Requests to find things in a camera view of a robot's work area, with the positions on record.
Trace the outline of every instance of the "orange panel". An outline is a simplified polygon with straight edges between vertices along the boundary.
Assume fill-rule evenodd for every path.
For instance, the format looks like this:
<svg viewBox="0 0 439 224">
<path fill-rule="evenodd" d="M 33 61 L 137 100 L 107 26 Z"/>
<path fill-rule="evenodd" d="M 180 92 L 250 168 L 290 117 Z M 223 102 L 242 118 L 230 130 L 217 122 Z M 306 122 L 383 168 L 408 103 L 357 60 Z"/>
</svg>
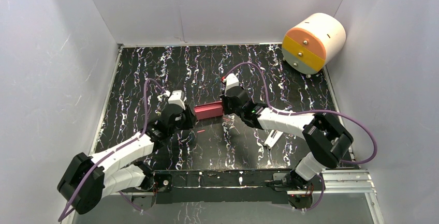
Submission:
<svg viewBox="0 0 439 224">
<path fill-rule="evenodd" d="M 306 48 L 308 51 L 314 53 L 321 59 L 326 59 L 326 49 L 323 43 L 317 39 L 313 34 L 301 28 L 292 28 L 288 30 L 286 36 L 290 37 L 295 42 Z"/>
</svg>

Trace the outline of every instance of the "black marble table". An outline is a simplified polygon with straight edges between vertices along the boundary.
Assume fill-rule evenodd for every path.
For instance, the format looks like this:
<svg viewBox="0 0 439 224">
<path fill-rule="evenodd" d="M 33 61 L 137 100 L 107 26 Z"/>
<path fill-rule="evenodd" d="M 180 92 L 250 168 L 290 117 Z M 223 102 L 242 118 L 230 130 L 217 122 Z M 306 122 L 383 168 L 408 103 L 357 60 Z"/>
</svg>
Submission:
<svg viewBox="0 0 439 224">
<path fill-rule="evenodd" d="M 218 101 L 221 77 L 240 62 L 252 62 L 264 69 L 273 106 L 296 112 L 334 110 L 323 72 L 307 79 L 282 57 L 276 44 L 123 48 L 96 152 L 142 128 L 146 78 L 157 80 L 169 91 L 184 90 L 186 102 L 193 107 Z M 235 73 L 253 100 L 263 102 L 263 83 L 255 69 L 245 65 Z M 157 95 L 155 87 L 150 86 L 150 116 L 164 106 Z M 156 170 L 293 168 L 310 151 L 304 140 L 289 134 L 283 134 L 268 150 L 262 145 L 268 134 L 245 126 L 234 115 L 202 120 L 193 130 L 177 132 L 167 146 L 144 161 Z"/>
</svg>

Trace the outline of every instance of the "gray wall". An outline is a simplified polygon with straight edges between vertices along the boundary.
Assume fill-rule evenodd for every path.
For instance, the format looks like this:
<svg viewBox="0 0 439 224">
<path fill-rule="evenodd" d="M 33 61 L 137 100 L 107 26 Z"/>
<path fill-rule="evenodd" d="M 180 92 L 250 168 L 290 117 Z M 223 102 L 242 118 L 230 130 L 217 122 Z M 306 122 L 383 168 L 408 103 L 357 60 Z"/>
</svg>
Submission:
<svg viewBox="0 0 439 224">
<path fill-rule="evenodd" d="M 117 45 L 92 0 L 0 0 L 0 223 L 56 223 L 88 152 Z"/>
<path fill-rule="evenodd" d="M 93 0 L 117 43 L 282 42 L 316 12 L 334 15 L 341 0 Z"/>
<path fill-rule="evenodd" d="M 341 111 L 365 122 L 378 155 L 365 165 L 388 223 L 439 218 L 439 0 L 343 0 L 335 17 L 347 30 L 328 65 Z M 370 141 L 353 125 L 354 152 Z"/>
</svg>

